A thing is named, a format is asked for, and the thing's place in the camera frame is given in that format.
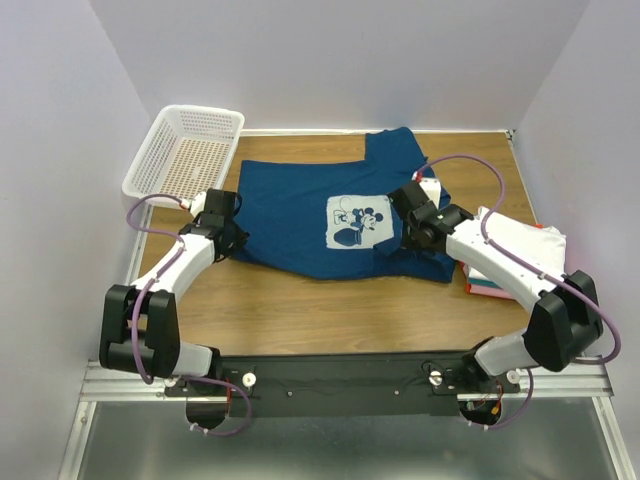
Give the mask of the blue t-shirt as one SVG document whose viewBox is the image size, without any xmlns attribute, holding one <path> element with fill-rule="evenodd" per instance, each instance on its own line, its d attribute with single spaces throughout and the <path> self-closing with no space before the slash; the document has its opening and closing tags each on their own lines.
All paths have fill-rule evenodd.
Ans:
<svg viewBox="0 0 640 480">
<path fill-rule="evenodd" d="M 243 161 L 235 221 L 249 238 L 234 260 L 320 280 L 451 282 L 456 263 L 449 256 L 402 247 L 402 221 L 388 198 L 424 163 L 406 127 L 366 135 L 361 161 Z"/>
</svg>

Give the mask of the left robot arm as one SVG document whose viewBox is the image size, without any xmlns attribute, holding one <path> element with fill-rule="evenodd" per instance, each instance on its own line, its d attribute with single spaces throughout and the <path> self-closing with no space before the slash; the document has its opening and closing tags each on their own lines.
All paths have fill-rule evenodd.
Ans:
<svg viewBox="0 0 640 480">
<path fill-rule="evenodd" d="M 176 203 L 191 220 L 177 233 L 136 224 L 135 210 L 157 199 Z M 249 234 L 236 223 L 242 204 L 240 194 L 213 188 L 191 200 L 155 193 L 134 203 L 126 216 L 129 226 L 142 233 L 169 236 L 174 244 L 145 275 L 106 292 L 99 345 L 103 368 L 136 373 L 146 384 L 187 377 L 201 395 L 220 387 L 219 350 L 180 338 L 177 306 L 204 270 L 246 244 Z"/>
</svg>

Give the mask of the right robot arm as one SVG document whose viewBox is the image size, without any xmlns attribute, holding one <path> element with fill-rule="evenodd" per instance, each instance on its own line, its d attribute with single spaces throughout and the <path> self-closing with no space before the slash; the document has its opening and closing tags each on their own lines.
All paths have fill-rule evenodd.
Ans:
<svg viewBox="0 0 640 480">
<path fill-rule="evenodd" d="M 402 245 L 445 253 L 479 270 L 506 290 L 530 315 L 527 327 L 477 344 L 453 368 L 450 378 L 480 392 L 496 377 L 516 369 L 542 367 L 560 372 L 603 333 L 594 310 L 593 279 L 577 270 L 553 274 L 549 267 L 522 265 L 484 238 L 487 217 L 450 204 L 438 208 L 418 182 L 411 180 L 389 195 L 402 221 Z"/>
</svg>

